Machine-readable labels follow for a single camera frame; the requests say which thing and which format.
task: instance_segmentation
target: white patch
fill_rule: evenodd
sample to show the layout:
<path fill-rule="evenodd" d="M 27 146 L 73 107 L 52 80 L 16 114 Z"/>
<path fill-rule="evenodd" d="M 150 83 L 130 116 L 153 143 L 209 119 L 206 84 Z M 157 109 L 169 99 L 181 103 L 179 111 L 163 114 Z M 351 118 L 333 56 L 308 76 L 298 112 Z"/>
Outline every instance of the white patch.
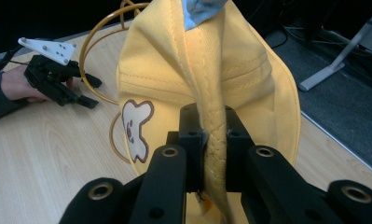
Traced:
<path fill-rule="evenodd" d="M 129 100 L 122 109 L 122 123 L 127 136 L 128 146 L 133 162 L 145 162 L 148 157 L 148 144 L 143 138 L 142 128 L 154 114 L 154 106 L 150 101 Z"/>

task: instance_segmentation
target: table surface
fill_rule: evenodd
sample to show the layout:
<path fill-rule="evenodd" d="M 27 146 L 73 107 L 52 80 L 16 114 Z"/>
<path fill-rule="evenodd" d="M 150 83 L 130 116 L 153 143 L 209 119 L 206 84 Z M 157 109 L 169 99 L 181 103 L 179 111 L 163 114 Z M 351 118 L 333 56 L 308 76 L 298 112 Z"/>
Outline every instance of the table surface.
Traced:
<path fill-rule="evenodd" d="M 101 30 L 96 36 L 119 27 Z M 89 53 L 85 70 L 100 78 L 98 89 L 116 99 L 116 69 L 126 32 L 110 35 Z M 79 52 L 86 36 L 71 39 Z M 28 62 L 33 53 L 15 58 Z M 0 119 L 0 223 L 58 223 L 69 202 L 91 180 L 111 177 L 126 184 L 135 173 L 109 142 L 117 105 L 94 95 L 80 78 L 75 92 L 100 103 L 94 109 L 54 102 L 29 105 Z M 125 154 L 122 126 L 115 144 Z M 296 170 L 312 185 L 326 190 L 333 180 L 350 179 L 372 188 L 372 170 L 312 122 L 302 118 Z"/>

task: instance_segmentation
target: stitching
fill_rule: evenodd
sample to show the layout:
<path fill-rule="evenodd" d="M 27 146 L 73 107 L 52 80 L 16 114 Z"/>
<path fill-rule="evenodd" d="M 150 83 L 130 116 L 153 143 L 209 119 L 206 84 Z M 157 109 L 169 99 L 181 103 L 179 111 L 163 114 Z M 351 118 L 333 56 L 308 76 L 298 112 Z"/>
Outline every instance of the stitching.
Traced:
<path fill-rule="evenodd" d="M 236 78 L 241 78 L 241 77 L 244 77 L 244 76 L 251 75 L 252 73 L 257 72 L 258 70 L 261 70 L 261 69 L 263 69 L 263 68 L 262 68 L 262 67 L 258 67 L 257 69 L 255 69 L 255 70 L 253 70 L 253 71 L 250 71 L 250 72 L 248 72 L 248 73 L 245 73 L 244 75 L 241 75 L 241 76 L 239 76 L 239 77 L 234 77 L 234 78 L 232 78 L 232 79 L 226 80 L 225 82 L 230 81 L 230 80 L 233 80 L 233 79 L 236 79 Z M 247 82 L 247 83 L 245 83 L 245 84 L 243 84 L 243 85 L 237 86 L 236 88 L 233 88 L 233 89 L 227 90 L 227 91 L 225 91 L 225 92 L 237 91 L 237 90 L 239 90 L 239 89 L 243 89 L 243 88 L 245 88 L 245 87 L 252 86 L 252 85 L 254 85 L 256 82 L 260 81 L 260 80 L 261 80 L 263 77 L 265 77 L 267 74 L 268 74 L 268 73 L 260 74 L 260 75 L 258 76 L 258 78 L 253 79 L 253 81 L 251 81 L 251 82 Z"/>
<path fill-rule="evenodd" d="M 262 58 L 262 57 L 264 57 L 264 58 L 267 59 L 267 58 L 268 58 L 267 53 L 262 53 L 262 54 L 259 55 L 257 58 L 255 58 L 255 59 L 253 59 L 253 60 L 251 60 L 251 61 L 247 61 L 247 62 L 239 63 L 239 64 L 235 65 L 234 67 L 228 68 L 227 70 L 223 70 L 223 72 L 230 72 L 230 71 L 232 71 L 232 70 L 234 70 L 234 69 L 237 69 L 237 68 L 239 68 L 239 67 L 242 67 L 242 66 L 244 66 L 244 65 L 246 65 L 246 64 L 248 64 L 248 63 L 253 63 L 253 62 L 255 62 L 256 60 L 259 60 L 259 59 Z"/>
<path fill-rule="evenodd" d="M 153 81 L 157 81 L 157 82 L 161 82 L 161 83 L 169 83 L 169 84 L 178 85 L 178 86 L 185 86 L 185 83 L 177 82 L 177 81 L 168 81 L 168 80 L 157 79 L 157 78 L 152 78 L 152 77 L 140 77 L 140 76 L 137 76 L 137 75 L 130 75 L 130 74 L 125 74 L 125 73 L 119 73 L 119 74 L 121 76 L 125 76 L 125 77 L 136 77 L 136 78 L 140 78 L 140 79 L 144 79 L 144 80 L 153 80 Z"/>

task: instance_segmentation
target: yellow fabric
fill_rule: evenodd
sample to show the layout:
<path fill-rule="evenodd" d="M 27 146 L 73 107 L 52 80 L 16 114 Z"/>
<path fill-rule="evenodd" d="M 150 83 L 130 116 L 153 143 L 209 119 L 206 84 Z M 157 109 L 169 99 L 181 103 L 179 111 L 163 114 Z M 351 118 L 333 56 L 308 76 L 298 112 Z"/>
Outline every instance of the yellow fabric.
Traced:
<path fill-rule="evenodd" d="M 239 194 L 227 196 L 225 188 L 225 105 L 236 110 L 256 144 L 295 161 L 300 129 L 295 82 L 231 1 L 189 31 L 180 0 L 152 1 L 131 24 L 117 86 L 127 151 L 138 175 L 147 170 L 153 150 L 165 145 L 167 133 L 178 130 L 180 108 L 197 103 L 209 136 L 204 158 L 209 200 L 198 203 L 187 194 L 187 223 L 245 222 Z"/>

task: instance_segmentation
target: gray floor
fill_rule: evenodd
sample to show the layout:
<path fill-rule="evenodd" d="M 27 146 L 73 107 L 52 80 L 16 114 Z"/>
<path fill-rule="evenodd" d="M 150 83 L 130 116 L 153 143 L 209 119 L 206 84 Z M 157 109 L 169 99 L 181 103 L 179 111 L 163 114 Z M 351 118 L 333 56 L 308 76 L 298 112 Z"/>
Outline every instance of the gray floor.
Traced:
<path fill-rule="evenodd" d="M 344 48 L 332 44 L 343 41 L 339 39 L 306 42 L 302 30 L 297 29 L 276 31 L 266 40 L 274 47 L 286 36 L 285 43 L 274 51 L 287 64 L 297 84 L 333 62 Z M 310 91 L 298 91 L 301 110 L 372 168 L 372 54 L 357 49 L 345 64 Z"/>

